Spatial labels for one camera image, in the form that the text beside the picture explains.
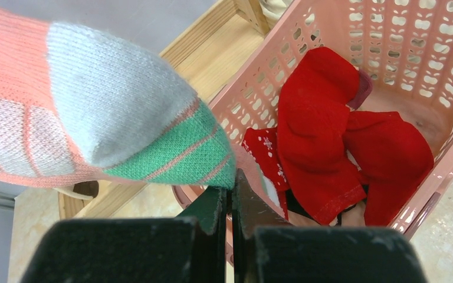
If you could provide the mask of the pink plastic laundry basket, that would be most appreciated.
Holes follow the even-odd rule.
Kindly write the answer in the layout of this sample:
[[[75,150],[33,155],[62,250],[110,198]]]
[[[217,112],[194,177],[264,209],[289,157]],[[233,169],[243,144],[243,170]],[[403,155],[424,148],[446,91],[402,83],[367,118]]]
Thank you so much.
[[[411,238],[453,181],[453,1],[294,1],[279,20],[260,1],[218,1],[162,56],[240,143],[276,126],[280,88],[321,46],[370,75],[365,110],[397,111],[430,142],[434,169],[391,223]]]

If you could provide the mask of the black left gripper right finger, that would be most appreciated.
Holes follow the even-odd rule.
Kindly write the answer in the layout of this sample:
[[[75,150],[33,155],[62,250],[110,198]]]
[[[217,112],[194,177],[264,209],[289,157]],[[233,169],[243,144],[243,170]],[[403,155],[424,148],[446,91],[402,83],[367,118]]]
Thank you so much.
[[[389,228],[294,226],[251,188],[232,191],[236,282],[425,282],[411,244]]]

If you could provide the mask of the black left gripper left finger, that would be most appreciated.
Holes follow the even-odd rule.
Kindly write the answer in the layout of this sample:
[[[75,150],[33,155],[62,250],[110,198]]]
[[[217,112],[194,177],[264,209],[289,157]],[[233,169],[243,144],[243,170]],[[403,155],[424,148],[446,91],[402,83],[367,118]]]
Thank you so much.
[[[173,218],[72,219],[43,236],[23,282],[224,282],[227,191]]]

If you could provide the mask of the pink sock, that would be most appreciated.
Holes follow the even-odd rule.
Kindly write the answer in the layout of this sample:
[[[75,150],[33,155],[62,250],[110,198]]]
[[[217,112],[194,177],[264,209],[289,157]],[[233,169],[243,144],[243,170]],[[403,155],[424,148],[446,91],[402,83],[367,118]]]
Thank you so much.
[[[232,189],[232,146],[160,56],[84,25],[0,8],[0,181],[62,187],[112,180]]]

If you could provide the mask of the striped maroon purple sock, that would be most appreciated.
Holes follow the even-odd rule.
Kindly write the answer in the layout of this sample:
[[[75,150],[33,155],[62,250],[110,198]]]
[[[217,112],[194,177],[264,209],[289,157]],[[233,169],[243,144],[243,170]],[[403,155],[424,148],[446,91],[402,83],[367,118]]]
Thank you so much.
[[[351,99],[347,103],[347,106],[351,110],[358,110],[373,90],[373,81],[371,77],[367,74],[367,72],[363,70],[358,70],[358,73],[359,73],[359,88],[353,99]]]

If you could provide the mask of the red patterned sock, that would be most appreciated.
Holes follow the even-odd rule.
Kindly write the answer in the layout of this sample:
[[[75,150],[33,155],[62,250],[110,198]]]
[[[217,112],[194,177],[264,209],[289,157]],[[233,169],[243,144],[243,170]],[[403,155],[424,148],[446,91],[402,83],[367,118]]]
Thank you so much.
[[[278,157],[277,128],[248,128],[241,145],[255,159],[264,177],[271,182],[273,189],[270,187],[269,196],[275,197],[273,202],[279,205],[288,220],[285,192],[290,187]]]

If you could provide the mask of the beige brown sock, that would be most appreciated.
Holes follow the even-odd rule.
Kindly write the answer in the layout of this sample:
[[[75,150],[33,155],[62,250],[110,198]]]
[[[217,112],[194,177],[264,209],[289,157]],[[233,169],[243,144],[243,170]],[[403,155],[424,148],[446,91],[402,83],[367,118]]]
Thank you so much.
[[[87,181],[53,189],[74,199],[92,200],[99,193],[99,183],[98,181]]]

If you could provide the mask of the red plain sock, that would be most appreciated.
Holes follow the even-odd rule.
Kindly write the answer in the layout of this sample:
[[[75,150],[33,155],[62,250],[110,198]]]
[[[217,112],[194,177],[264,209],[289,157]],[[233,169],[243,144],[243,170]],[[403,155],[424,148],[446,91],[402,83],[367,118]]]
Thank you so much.
[[[388,226],[434,167],[429,144],[395,111],[350,113],[343,141],[368,186],[365,224]]]

